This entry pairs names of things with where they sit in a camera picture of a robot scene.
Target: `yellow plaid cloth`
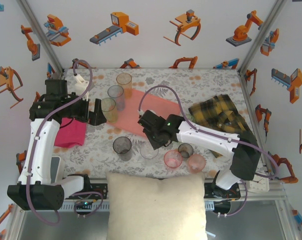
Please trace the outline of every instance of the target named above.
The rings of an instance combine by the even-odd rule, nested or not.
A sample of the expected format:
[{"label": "yellow plaid cloth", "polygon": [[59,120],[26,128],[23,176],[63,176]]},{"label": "yellow plaid cloth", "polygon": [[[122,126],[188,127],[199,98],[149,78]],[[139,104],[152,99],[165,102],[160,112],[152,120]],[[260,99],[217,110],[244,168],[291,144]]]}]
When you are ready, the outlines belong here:
[{"label": "yellow plaid cloth", "polygon": [[[193,105],[188,110],[195,118],[195,122],[201,126],[230,134],[252,133],[229,95],[214,96]],[[217,152],[212,153],[216,158],[221,156]]]}]

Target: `pillow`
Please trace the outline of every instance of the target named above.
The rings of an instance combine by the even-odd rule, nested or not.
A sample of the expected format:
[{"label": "pillow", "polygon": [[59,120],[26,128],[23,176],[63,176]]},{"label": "pillow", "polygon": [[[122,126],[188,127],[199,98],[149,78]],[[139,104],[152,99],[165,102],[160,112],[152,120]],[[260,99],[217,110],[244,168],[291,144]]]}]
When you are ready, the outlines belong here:
[{"label": "pillow", "polygon": [[202,172],[158,180],[106,174],[107,240],[207,240]]}]

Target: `magenta cloth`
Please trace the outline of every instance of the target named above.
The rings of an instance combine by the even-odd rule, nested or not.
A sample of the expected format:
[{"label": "magenta cloth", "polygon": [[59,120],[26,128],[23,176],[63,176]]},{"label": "magenta cloth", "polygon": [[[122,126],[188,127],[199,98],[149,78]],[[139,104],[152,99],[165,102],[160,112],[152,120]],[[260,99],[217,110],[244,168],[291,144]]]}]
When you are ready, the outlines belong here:
[{"label": "magenta cloth", "polygon": [[[62,118],[61,127],[67,125],[70,118]],[[82,146],[85,143],[87,124],[73,120],[70,125],[60,128],[57,132],[54,146],[61,148],[72,148],[75,145]]]}]

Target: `clear plastic cup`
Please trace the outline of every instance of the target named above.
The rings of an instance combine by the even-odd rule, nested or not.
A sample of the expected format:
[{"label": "clear plastic cup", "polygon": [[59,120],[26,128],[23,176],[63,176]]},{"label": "clear plastic cup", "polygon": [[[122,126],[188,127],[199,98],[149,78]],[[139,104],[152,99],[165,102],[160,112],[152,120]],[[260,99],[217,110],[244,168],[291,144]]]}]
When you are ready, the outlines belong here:
[{"label": "clear plastic cup", "polygon": [[102,113],[106,120],[112,124],[116,123],[118,120],[118,111],[116,108],[116,101],[111,98],[103,98],[101,100]]},{"label": "clear plastic cup", "polygon": [[129,161],[132,158],[132,143],[126,136],[120,136],[113,142],[113,150],[122,161]]},{"label": "clear plastic cup", "polygon": [[116,82],[124,90],[124,97],[126,99],[131,98],[132,96],[132,76],[129,73],[120,73],[116,77]]},{"label": "clear plastic cup", "polygon": [[154,159],[159,153],[159,149],[154,150],[151,143],[144,142],[140,147],[140,154],[146,160]]},{"label": "clear plastic cup", "polygon": [[190,173],[196,174],[201,172],[205,168],[206,164],[207,161],[203,156],[193,154],[187,161],[187,168]]},{"label": "clear plastic cup", "polygon": [[180,165],[182,164],[182,156],[176,150],[168,151],[164,155],[164,163],[170,169],[176,169],[176,168],[180,167]]},{"label": "clear plastic cup", "polygon": [[120,85],[113,85],[107,90],[107,94],[110,98],[114,99],[116,103],[116,109],[120,112],[123,111],[126,107],[124,93],[125,91]]},{"label": "clear plastic cup", "polygon": [[189,143],[182,143],[177,151],[181,154],[184,161],[194,153],[193,147]]}]

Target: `white wall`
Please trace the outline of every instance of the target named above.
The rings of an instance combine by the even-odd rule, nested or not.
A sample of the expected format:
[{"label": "white wall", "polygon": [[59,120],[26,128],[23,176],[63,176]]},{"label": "white wall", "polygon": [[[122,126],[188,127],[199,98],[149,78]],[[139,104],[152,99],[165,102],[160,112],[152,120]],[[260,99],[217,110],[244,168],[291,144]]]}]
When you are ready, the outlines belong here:
[{"label": "white wall", "polygon": [[[212,68],[223,61],[246,56],[253,41],[234,47],[226,38],[244,25],[247,14],[253,10],[263,21],[268,16],[274,0],[153,0],[153,1],[105,1],[105,0],[30,0],[30,7],[42,25],[52,14],[69,28],[72,41],[64,46],[53,46],[64,68],[72,65],[72,59],[87,60],[98,68],[119,68],[124,61],[133,58],[142,68],[168,68],[176,59],[198,56],[196,68]],[[166,40],[174,39],[177,27],[169,23],[189,9],[201,18],[201,30],[195,40],[180,36],[181,46]],[[101,46],[90,38],[112,25],[110,14],[123,12],[139,25],[139,35],[120,34]],[[195,27],[188,32],[189,36]],[[252,25],[249,37],[258,34],[258,26]]]},{"label": "white wall", "polygon": [[[302,214],[302,153],[299,154],[299,129],[302,130],[302,86],[300,97],[290,103],[289,91],[271,80],[271,70],[291,75],[297,68],[302,71],[302,2],[292,2],[284,6],[271,30],[279,28],[279,38],[269,57],[258,52],[249,69],[257,69],[256,92],[251,100],[254,106],[261,104],[272,115],[269,121],[267,148],[272,154],[287,158],[299,182],[286,184],[285,188],[292,206]],[[260,123],[261,134],[263,122]],[[289,172],[281,167],[281,177]]]},{"label": "white wall", "polygon": [[[36,91],[45,92],[47,63],[49,59],[43,48],[40,59],[31,60],[31,52],[27,48],[27,38],[21,33],[21,25],[29,27],[18,4],[14,0],[1,0],[4,11],[0,12],[0,66],[12,67],[20,75],[23,87],[16,91],[22,102],[10,109],[16,101],[5,91],[0,93],[0,216],[12,203],[7,197],[8,185],[14,185],[18,179],[16,153],[28,148],[30,140],[29,108],[36,96]],[[37,37],[31,33],[35,43]]]}]

